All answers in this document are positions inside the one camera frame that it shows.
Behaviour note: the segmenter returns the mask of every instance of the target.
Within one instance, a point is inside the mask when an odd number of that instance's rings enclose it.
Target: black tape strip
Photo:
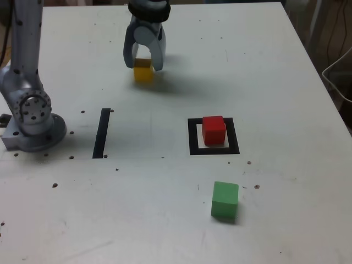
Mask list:
[[[93,158],[103,158],[106,134],[108,133],[108,125],[110,118],[110,108],[101,109],[97,136],[93,150]]]

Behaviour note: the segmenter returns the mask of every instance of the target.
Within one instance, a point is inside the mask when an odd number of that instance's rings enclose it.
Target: green cube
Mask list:
[[[234,219],[237,213],[238,185],[233,183],[214,183],[211,215]]]

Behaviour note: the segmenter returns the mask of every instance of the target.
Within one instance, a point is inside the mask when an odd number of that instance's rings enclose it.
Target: cube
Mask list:
[[[214,183],[211,215],[234,219],[237,214],[238,185],[233,183]]]
[[[135,81],[150,83],[153,80],[153,68],[151,59],[135,59],[133,72]]]
[[[225,143],[226,126],[223,117],[203,117],[202,123],[204,145],[223,145]]]

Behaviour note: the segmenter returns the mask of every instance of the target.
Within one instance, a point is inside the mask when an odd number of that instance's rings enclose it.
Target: cable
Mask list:
[[[9,38],[10,27],[11,27],[12,10],[13,10],[13,0],[10,0],[10,15],[9,15],[9,21],[7,22],[7,25],[6,25],[4,43],[2,45],[2,52],[1,52],[1,58],[0,58],[0,67],[1,67],[1,65],[2,65],[2,63],[4,62],[4,59],[5,59],[7,40]]]
[[[339,8],[337,9],[334,27],[332,28],[331,35],[330,35],[330,38],[329,38],[329,41],[328,41],[328,46],[326,48],[326,56],[327,56],[327,59],[328,59],[328,66],[330,66],[330,58],[329,58],[330,43],[331,43],[332,36],[334,35],[334,32],[335,32],[335,28],[336,28],[336,25],[337,25],[337,21],[338,21],[338,18],[339,18],[339,13],[340,13],[342,4],[343,4],[343,1],[340,2]]]
[[[337,57],[338,59],[341,56],[341,53],[342,53],[342,50],[343,50],[343,46],[345,46],[345,41],[346,41],[346,38],[347,38],[347,23],[346,23],[346,14],[345,13],[346,13],[346,6],[348,4],[348,1],[349,0],[345,1],[345,5],[343,6],[343,9],[342,9],[343,23],[344,23],[344,27],[345,27],[345,36],[344,36],[343,41],[342,41],[342,46],[341,46],[341,49],[339,51],[339,56]]]
[[[335,84],[333,84],[333,83],[324,75],[324,73],[325,73],[327,70],[330,70],[330,68],[332,68],[332,67],[333,67],[336,63],[338,63],[340,60],[342,60],[351,50],[352,50],[352,47],[350,47],[349,50],[348,50],[345,54],[343,54],[343,55],[341,56],[341,58],[339,58],[337,61],[335,61],[333,64],[331,64],[331,65],[330,65],[328,68],[326,68],[326,69],[323,71],[323,73],[322,73],[323,78],[328,81],[328,83],[339,93],[339,95],[340,95],[342,98],[344,98],[347,102],[350,102],[350,103],[352,103],[352,100],[347,99],[347,98],[339,91],[339,89],[335,86]]]

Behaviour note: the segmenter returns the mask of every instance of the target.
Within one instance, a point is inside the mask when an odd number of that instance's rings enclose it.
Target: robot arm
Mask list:
[[[51,112],[51,100],[39,78],[42,0],[11,2],[11,65],[0,71],[0,92],[12,118],[2,136],[8,150],[38,151],[66,134],[64,120]]]
[[[130,0],[132,19],[127,27],[123,56],[128,68],[133,68],[138,45],[148,47],[156,71],[163,68],[166,38],[162,22],[169,18],[169,1]]]

